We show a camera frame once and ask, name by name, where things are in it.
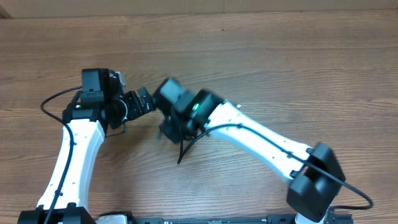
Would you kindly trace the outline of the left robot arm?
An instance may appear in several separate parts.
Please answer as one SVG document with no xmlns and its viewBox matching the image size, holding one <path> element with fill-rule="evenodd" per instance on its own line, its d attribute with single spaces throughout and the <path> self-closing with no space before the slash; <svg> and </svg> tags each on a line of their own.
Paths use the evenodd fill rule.
<svg viewBox="0 0 398 224">
<path fill-rule="evenodd" d="M 34 210 L 22 211 L 18 223 L 95 223 L 88 194 L 97 153 L 107 130 L 154 111 L 145 88 L 123 92 L 120 72 L 82 70 L 82 85 L 58 119 L 63 125 L 60 153 L 50 182 Z"/>
</svg>

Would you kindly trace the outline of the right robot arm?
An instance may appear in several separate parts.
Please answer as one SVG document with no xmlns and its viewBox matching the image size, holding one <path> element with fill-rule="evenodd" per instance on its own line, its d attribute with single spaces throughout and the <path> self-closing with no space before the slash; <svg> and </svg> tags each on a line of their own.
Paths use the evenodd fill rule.
<svg viewBox="0 0 398 224">
<path fill-rule="evenodd" d="M 164 114 L 160 130 L 183 157 L 209 135 L 240 147 L 270 167 L 288 185 L 287 203 L 297 212 L 294 223 L 325 223 L 345 175 L 330 146 L 310 147 L 281 136 L 243 114 L 232 102 L 202 89 L 186 90 L 174 79 L 156 89 L 154 103 Z"/>
</svg>

